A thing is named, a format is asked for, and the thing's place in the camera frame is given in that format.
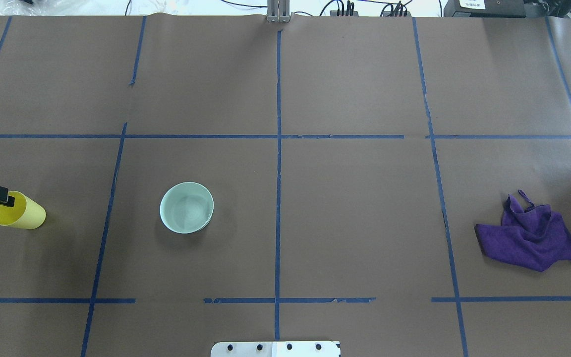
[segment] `cup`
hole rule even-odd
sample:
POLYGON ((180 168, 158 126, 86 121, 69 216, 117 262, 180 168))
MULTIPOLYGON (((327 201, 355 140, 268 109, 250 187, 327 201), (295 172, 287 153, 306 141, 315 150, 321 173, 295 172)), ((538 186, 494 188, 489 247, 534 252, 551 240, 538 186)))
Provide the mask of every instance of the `cup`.
POLYGON ((211 221, 214 206, 213 196, 206 187, 182 182, 165 193, 160 202, 160 218, 175 233, 194 233, 211 221))
POLYGON ((0 226, 35 229, 46 219, 46 211, 35 201, 21 192, 10 191, 9 196, 14 197, 14 206, 0 205, 0 226))

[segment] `purple cloth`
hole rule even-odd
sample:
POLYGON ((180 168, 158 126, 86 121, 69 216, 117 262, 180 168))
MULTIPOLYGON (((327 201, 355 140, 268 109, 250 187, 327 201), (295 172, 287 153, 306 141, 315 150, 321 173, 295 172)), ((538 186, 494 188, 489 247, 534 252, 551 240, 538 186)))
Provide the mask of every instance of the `purple cloth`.
POLYGON ((536 271, 548 269, 557 260, 571 260, 571 234, 560 213, 549 205, 535 207, 530 203, 524 211, 519 202, 508 195, 501 226, 477 224, 475 232, 482 252, 500 262, 536 271))

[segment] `white bracket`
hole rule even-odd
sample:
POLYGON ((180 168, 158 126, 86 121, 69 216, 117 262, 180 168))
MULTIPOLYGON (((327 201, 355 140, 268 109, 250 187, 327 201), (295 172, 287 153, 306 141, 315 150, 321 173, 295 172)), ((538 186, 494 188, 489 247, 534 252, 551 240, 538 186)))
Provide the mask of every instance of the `white bracket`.
POLYGON ((290 0, 268 0, 268 22, 290 22, 290 0))
POLYGON ((340 357, 341 343, 335 341, 271 341, 216 343, 211 357, 340 357))

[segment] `light green bowl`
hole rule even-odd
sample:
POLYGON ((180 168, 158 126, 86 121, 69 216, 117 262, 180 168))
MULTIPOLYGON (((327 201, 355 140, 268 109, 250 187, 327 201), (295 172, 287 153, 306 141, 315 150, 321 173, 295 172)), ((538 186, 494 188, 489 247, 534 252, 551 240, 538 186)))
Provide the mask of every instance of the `light green bowl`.
POLYGON ((213 216, 213 196, 196 182, 179 183, 160 202, 160 218, 175 233, 188 234, 206 227, 213 216))

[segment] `yellow cup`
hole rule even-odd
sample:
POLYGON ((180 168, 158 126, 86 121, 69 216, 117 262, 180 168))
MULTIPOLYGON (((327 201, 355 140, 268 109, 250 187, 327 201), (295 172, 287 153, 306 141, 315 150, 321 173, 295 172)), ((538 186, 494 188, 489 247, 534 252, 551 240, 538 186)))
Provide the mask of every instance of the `yellow cup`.
POLYGON ((46 211, 38 203, 32 201, 21 192, 10 191, 14 197, 14 206, 0 205, 0 226, 35 229, 46 219, 46 211))

